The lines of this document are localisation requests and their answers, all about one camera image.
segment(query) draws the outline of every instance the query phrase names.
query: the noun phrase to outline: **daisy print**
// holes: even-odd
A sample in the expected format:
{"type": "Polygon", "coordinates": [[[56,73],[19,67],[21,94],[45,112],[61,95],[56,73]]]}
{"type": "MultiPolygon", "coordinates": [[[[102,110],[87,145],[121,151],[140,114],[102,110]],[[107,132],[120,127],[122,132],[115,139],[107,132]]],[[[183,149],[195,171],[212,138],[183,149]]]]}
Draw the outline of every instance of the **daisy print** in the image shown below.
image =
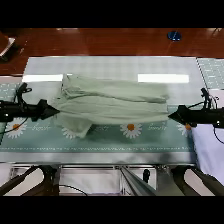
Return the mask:
{"type": "Polygon", "coordinates": [[[138,137],[142,130],[141,124],[122,124],[120,127],[120,131],[123,132],[123,135],[130,139],[138,137]]]}
{"type": "Polygon", "coordinates": [[[177,129],[181,132],[182,135],[184,135],[185,137],[191,137],[191,127],[190,125],[182,125],[182,124],[178,124],[177,125],[177,129]]]}
{"type": "Polygon", "coordinates": [[[9,122],[5,128],[5,131],[10,131],[14,129],[13,131],[7,132],[6,135],[8,138],[17,138],[20,135],[23,134],[23,132],[26,130],[27,122],[22,124],[25,121],[24,118],[14,118],[12,122],[9,122]]]}
{"type": "Polygon", "coordinates": [[[73,139],[76,137],[75,133],[73,131],[70,131],[68,128],[63,128],[62,132],[66,138],[73,139]]]}

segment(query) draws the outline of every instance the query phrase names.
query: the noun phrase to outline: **wooden floor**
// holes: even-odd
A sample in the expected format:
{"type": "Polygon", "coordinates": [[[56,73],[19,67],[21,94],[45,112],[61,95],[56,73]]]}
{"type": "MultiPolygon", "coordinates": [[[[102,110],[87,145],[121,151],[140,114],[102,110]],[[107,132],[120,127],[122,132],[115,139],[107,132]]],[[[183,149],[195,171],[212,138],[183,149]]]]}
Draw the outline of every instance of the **wooden floor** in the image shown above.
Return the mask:
{"type": "Polygon", "coordinates": [[[17,28],[3,29],[19,45],[0,75],[23,74],[31,56],[147,55],[224,58],[224,29],[218,28],[17,28]],[[172,42],[169,31],[182,34],[172,42]]]}

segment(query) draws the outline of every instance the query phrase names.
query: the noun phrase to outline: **blue round object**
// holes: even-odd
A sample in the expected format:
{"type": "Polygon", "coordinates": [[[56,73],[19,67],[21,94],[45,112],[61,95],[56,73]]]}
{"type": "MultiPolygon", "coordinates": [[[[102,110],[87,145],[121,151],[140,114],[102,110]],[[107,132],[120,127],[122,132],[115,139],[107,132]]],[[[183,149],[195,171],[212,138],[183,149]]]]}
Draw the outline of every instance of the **blue round object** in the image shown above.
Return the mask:
{"type": "Polygon", "coordinates": [[[169,32],[167,34],[167,37],[172,40],[172,41],[179,41],[181,40],[181,34],[177,31],[172,31],[172,32],[169,32]]]}

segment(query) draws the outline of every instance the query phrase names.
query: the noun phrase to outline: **crumpled fabric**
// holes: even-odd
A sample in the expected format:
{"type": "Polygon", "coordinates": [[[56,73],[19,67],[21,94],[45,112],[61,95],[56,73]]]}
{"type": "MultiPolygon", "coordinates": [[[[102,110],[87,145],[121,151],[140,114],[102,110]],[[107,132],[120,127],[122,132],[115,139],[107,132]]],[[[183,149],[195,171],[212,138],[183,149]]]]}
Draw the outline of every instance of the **crumpled fabric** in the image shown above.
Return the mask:
{"type": "Polygon", "coordinates": [[[167,98],[163,84],[64,75],[62,88],[51,105],[60,111],[54,117],[55,124],[84,138],[92,124],[165,121],[167,98]]]}

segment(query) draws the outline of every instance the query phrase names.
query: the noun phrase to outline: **cloth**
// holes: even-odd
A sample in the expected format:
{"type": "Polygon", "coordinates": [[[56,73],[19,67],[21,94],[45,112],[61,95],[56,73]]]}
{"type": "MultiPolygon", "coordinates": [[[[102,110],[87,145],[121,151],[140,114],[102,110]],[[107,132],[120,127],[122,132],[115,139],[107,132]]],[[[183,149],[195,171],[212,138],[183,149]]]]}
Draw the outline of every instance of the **cloth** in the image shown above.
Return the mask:
{"type": "Polygon", "coordinates": [[[163,84],[64,75],[62,89],[52,106],[60,110],[55,124],[83,138],[92,124],[167,120],[167,98],[163,84]]]}
{"type": "MultiPolygon", "coordinates": [[[[216,128],[215,132],[224,141],[224,129],[216,128]]],[[[198,124],[196,128],[192,128],[192,134],[199,168],[224,185],[224,144],[216,139],[213,126],[198,124]]]]}

